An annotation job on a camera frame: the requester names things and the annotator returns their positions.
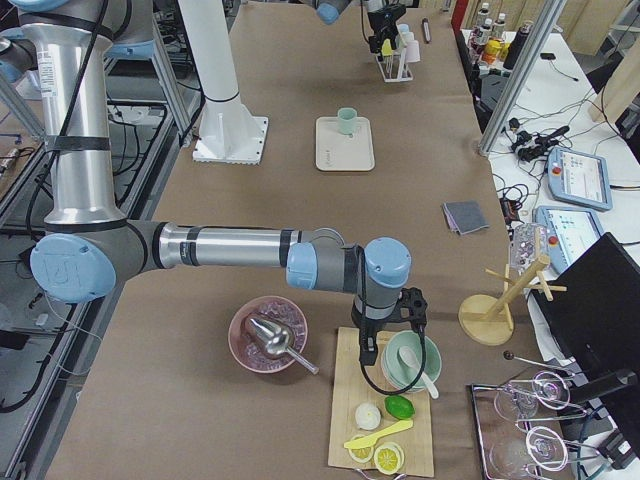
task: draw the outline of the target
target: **lemon slice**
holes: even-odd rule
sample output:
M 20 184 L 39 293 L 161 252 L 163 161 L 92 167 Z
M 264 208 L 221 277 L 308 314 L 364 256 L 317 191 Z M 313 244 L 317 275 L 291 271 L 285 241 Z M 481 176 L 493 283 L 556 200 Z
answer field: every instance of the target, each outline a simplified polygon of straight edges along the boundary
M 385 445 L 390 445 L 398 450 L 398 452 L 400 453 L 400 468 L 402 468 L 402 465 L 404 465 L 404 450 L 402 449 L 402 447 L 396 442 L 385 442 L 380 446 L 384 447 Z
M 362 438 L 364 435 L 357 434 L 354 435 L 351 440 L 355 440 L 356 438 Z M 373 446 L 364 447 L 364 448 L 354 448 L 353 450 L 349 450 L 349 456 L 353 458 L 358 463 L 367 463 L 373 457 Z
M 400 453 L 400 451 L 401 449 L 389 442 L 376 448 L 373 453 L 373 463 L 378 471 L 385 475 L 397 473 L 404 463 L 404 452 Z

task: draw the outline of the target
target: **metal scoop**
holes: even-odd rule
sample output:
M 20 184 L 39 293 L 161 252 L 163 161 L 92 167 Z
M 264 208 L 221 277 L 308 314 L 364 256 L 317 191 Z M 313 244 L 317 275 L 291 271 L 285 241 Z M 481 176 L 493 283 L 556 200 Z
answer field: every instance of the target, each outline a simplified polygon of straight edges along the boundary
M 244 325 L 247 333 L 256 340 L 256 345 L 266 357 L 279 358 L 289 354 L 314 375 L 318 373 L 318 367 L 292 348 L 294 335 L 291 328 L 284 323 L 253 313 L 245 318 Z

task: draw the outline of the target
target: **wooden cutting board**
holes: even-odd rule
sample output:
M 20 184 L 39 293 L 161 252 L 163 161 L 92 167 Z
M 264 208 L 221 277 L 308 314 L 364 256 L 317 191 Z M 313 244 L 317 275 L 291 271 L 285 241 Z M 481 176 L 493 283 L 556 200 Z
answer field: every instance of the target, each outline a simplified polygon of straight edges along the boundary
M 376 385 L 385 390 L 393 390 L 380 369 L 380 356 L 389 339 L 396 332 L 382 331 L 378 334 L 379 355 L 376 365 L 367 367 L 367 372 Z M 382 429 L 397 420 L 384 408 L 384 395 L 373 390 L 363 378 L 358 356 L 358 330 L 341 327 L 338 330 L 338 346 L 336 349 L 336 370 L 333 384 L 333 403 L 331 406 L 331 433 L 329 437 L 329 466 L 342 468 L 375 468 L 373 460 L 361 464 L 355 462 L 349 452 L 342 446 L 355 434 L 368 434 L 356 425 L 355 410 L 362 402 L 375 404 L 382 413 L 382 423 L 376 429 Z M 407 393 L 416 414 L 413 417 L 413 428 L 404 432 L 383 437 L 377 445 L 385 441 L 398 443 L 405 452 L 405 463 L 400 472 L 419 477 L 433 477 L 433 441 L 431 437 L 431 408 L 429 395 L 426 392 Z

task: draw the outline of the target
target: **lemon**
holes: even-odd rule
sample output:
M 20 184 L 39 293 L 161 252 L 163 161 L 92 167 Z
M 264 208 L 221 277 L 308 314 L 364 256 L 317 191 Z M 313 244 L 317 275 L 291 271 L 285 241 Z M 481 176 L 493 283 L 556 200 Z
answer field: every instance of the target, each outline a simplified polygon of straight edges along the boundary
M 364 437 L 362 434 L 354 435 L 351 440 L 362 437 Z M 358 463 L 367 463 L 373 457 L 373 447 L 354 448 L 349 450 L 349 456 Z
M 380 419 L 380 410 L 373 403 L 364 402 L 356 408 L 356 425 L 362 430 L 375 430 Z
M 402 468 L 404 452 L 396 445 L 391 442 L 383 443 L 373 452 L 373 463 L 380 473 L 393 475 Z

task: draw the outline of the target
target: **spoon handle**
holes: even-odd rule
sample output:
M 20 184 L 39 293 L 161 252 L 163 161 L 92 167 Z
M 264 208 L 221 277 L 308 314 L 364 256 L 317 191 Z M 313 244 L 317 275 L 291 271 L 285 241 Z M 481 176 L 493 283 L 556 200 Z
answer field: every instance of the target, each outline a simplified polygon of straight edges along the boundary
M 313 363 L 311 363 L 309 360 L 307 360 L 298 352 L 296 352 L 293 348 L 287 347 L 287 353 L 291 355 L 296 362 L 301 364 L 304 368 L 309 370 L 314 375 L 317 375 L 318 371 L 320 371 L 318 367 L 316 367 Z
M 422 378 L 422 381 L 424 382 L 424 384 L 427 386 L 427 390 L 429 391 L 429 394 L 431 395 L 431 398 L 433 398 L 434 400 L 436 398 L 438 398 L 440 396 L 440 392 L 438 392 L 438 388 L 431 381 L 431 378 L 429 378 L 429 375 L 427 375 L 426 373 L 423 372 L 421 378 Z

